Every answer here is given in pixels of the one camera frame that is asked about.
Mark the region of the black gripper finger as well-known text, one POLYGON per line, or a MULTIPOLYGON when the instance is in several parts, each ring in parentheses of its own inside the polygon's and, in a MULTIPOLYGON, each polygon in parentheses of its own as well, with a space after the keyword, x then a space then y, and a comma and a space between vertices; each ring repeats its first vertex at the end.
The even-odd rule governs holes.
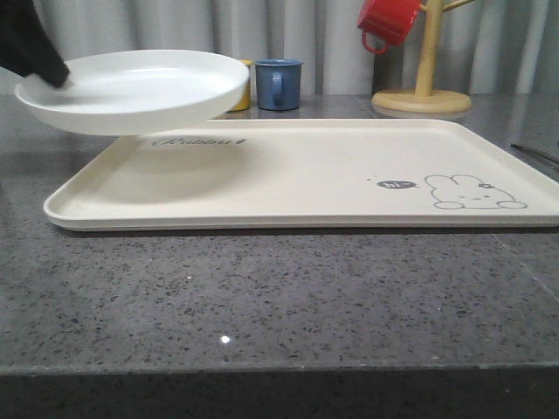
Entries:
POLYGON ((32 1, 1 2, 1 67, 21 77, 38 75, 62 87, 70 70, 38 19, 32 1))

